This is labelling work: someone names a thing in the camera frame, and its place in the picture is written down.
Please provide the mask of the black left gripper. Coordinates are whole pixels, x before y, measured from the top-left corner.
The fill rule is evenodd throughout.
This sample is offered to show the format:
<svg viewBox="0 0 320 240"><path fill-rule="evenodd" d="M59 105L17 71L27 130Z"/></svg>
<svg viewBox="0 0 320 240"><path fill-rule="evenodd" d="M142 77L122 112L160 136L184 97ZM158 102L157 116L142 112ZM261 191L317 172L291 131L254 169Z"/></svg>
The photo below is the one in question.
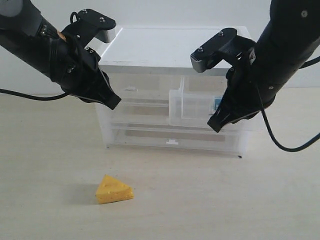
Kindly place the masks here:
<svg viewBox="0 0 320 240"><path fill-rule="evenodd" d="M102 103L114 110L121 98L114 92L109 76L100 69L101 57L74 37L51 42L49 78L68 95L86 103Z"/></svg>

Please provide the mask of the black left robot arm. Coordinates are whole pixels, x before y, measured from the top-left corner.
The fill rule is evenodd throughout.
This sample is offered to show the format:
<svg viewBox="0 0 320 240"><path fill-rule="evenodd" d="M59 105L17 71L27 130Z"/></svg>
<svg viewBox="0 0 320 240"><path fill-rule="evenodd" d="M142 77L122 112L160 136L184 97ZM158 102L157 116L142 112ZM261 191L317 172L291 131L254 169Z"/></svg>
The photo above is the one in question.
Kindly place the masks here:
<svg viewBox="0 0 320 240"><path fill-rule="evenodd" d="M113 110L121 98L100 68L100 55L88 46L92 39L111 43L116 21L90 8L70 14L70 23L58 30L30 0L0 3L0 44L62 89L55 101L73 96Z"/></svg>

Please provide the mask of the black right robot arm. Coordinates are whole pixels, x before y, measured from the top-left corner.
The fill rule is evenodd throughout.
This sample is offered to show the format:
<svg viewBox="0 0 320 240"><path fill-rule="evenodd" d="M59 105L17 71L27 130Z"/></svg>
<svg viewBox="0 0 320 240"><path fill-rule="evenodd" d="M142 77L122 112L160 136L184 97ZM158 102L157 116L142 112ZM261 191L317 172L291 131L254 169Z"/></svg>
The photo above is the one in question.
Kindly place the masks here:
<svg viewBox="0 0 320 240"><path fill-rule="evenodd" d="M234 67L227 89L207 124L224 126L251 119L268 108L277 93L320 45L318 0L273 0L270 20L254 46L234 61L222 49L216 53Z"/></svg>

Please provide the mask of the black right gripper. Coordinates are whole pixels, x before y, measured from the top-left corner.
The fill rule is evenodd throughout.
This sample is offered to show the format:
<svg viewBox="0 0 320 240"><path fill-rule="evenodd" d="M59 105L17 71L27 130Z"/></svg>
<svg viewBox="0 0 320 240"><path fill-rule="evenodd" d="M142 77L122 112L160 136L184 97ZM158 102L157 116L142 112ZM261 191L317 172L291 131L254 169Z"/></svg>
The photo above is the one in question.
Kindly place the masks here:
<svg viewBox="0 0 320 240"><path fill-rule="evenodd" d="M227 88L222 100L207 121L207 125L219 133L226 125L240 120L250 120L261 111L257 85L262 79L263 59L250 49L241 59L241 65L226 74Z"/></svg>

